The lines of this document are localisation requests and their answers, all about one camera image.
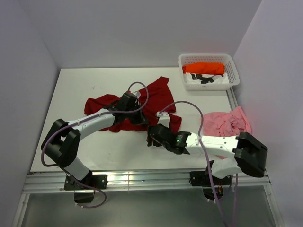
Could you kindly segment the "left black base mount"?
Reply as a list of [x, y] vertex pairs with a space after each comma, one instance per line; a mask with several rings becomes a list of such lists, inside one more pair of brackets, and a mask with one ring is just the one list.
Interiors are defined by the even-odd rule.
[[[107, 187], [107, 175], [89, 175], [83, 180], [77, 180], [72, 175], [66, 176], [63, 189], [74, 192], [74, 202], [84, 208], [96, 208], [103, 205], [107, 195], [103, 191]], [[103, 195], [103, 201], [97, 205], [90, 205], [97, 193]]]

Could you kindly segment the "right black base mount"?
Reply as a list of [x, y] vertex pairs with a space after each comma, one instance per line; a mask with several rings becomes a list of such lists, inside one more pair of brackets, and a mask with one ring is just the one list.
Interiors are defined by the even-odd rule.
[[[224, 196], [223, 186], [227, 186], [227, 185], [229, 186], [226, 193], [231, 191], [232, 180], [233, 180], [232, 175], [228, 175], [223, 179], [213, 177], [214, 189], [219, 200], [222, 199]], [[207, 171], [190, 172], [189, 183], [193, 187], [202, 187], [203, 194], [208, 201], [215, 200], [214, 192], [211, 188], [211, 182]]]

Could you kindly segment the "aluminium rail frame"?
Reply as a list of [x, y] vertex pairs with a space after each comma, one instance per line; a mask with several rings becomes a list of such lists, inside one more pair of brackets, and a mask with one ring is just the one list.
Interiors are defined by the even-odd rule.
[[[217, 207], [189, 183], [190, 169], [105, 171], [107, 205], [77, 208], [63, 190], [60, 171], [27, 175], [15, 227], [220, 227]], [[271, 181], [244, 174], [225, 190], [226, 214], [236, 209], [239, 227], [285, 225]]]

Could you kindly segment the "white plastic basket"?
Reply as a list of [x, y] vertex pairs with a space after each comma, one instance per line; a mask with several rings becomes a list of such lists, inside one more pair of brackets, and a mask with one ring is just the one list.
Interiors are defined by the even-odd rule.
[[186, 91], [228, 90], [240, 83], [234, 61], [228, 54], [182, 54], [178, 64]]

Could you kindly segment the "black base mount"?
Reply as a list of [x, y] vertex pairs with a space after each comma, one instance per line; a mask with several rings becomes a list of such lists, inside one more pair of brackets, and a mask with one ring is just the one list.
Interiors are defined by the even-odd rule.
[[[77, 180], [72, 175], [66, 176], [63, 189], [74, 192], [74, 202], [84, 208], [96, 208], [103, 205], [107, 195], [103, 191], [107, 187], [107, 175], [89, 175], [83, 180]], [[97, 193], [103, 195], [103, 201], [97, 205], [90, 205]]]
[[[233, 180], [232, 175], [228, 175], [223, 179], [213, 177], [214, 189], [219, 200], [222, 199], [224, 196], [223, 186], [227, 186], [227, 185], [229, 186], [226, 193], [231, 191], [232, 180]], [[203, 194], [208, 201], [215, 200], [214, 192], [211, 188], [211, 182], [207, 171], [190, 172], [189, 183], [193, 187], [202, 187]]]

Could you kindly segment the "pink t shirt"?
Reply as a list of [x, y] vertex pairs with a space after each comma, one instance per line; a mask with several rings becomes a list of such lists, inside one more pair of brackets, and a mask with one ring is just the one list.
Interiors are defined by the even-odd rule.
[[230, 137], [241, 132], [252, 134], [250, 123], [240, 106], [228, 112], [211, 112], [203, 115], [201, 132], [205, 136]]

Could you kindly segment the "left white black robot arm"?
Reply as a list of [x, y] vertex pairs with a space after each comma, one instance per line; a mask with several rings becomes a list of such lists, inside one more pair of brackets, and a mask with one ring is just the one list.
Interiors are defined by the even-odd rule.
[[44, 161], [44, 155], [47, 155], [55, 166], [73, 176], [80, 188], [89, 188], [92, 184], [92, 171], [77, 158], [80, 141], [125, 120], [129, 120], [132, 125], [147, 125], [143, 107], [136, 95], [124, 93], [119, 100], [81, 119], [69, 122], [56, 120], [41, 145], [42, 164], [52, 166]]

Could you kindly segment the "rolled orange t shirt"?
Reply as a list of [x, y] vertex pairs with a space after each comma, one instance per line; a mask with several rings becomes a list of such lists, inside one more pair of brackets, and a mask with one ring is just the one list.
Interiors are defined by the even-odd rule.
[[197, 74], [224, 74], [225, 66], [222, 63], [207, 63], [198, 62], [182, 66], [183, 73], [197, 73]]

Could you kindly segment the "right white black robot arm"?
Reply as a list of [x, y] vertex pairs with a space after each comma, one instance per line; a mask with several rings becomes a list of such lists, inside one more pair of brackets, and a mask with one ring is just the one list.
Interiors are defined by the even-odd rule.
[[177, 155], [205, 154], [220, 156], [211, 169], [205, 172], [205, 180], [216, 184], [228, 175], [244, 173], [255, 178], [265, 175], [267, 147], [248, 132], [238, 136], [201, 136], [188, 131], [173, 133], [162, 124], [148, 127], [147, 146], [164, 147]]

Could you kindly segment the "dark red t shirt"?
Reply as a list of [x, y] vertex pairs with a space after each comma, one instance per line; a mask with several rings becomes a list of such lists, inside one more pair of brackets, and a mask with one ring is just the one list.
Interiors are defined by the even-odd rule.
[[[144, 88], [140, 89], [139, 92], [139, 102], [143, 104], [146, 100], [146, 92], [149, 92], [149, 100], [146, 106], [143, 108], [143, 114], [147, 118], [149, 125], [156, 125], [158, 123], [158, 118], [156, 113], [161, 111], [164, 107], [174, 102], [172, 93], [168, 87], [169, 78], [159, 77], [153, 83], [147, 86], [147, 90]], [[112, 95], [106, 94], [99, 98], [89, 98], [84, 107], [84, 114], [93, 114], [103, 107], [112, 104], [113, 102], [119, 100], [120, 98]], [[176, 106], [172, 105], [166, 109], [166, 112], [170, 116], [170, 128], [174, 133], [177, 133], [180, 129], [182, 118], [174, 115], [176, 112]], [[122, 123], [114, 125], [110, 128], [105, 128], [103, 131], [110, 130], [111, 132], [118, 133], [121, 130], [124, 131], [147, 131], [147, 125], [132, 125], [129, 120], [124, 120]]]

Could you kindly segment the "white black printed t shirt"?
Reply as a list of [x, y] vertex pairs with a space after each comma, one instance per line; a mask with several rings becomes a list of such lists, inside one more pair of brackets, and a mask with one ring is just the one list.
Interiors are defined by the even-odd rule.
[[198, 74], [185, 73], [184, 80], [187, 84], [229, 84], [228, 74]]

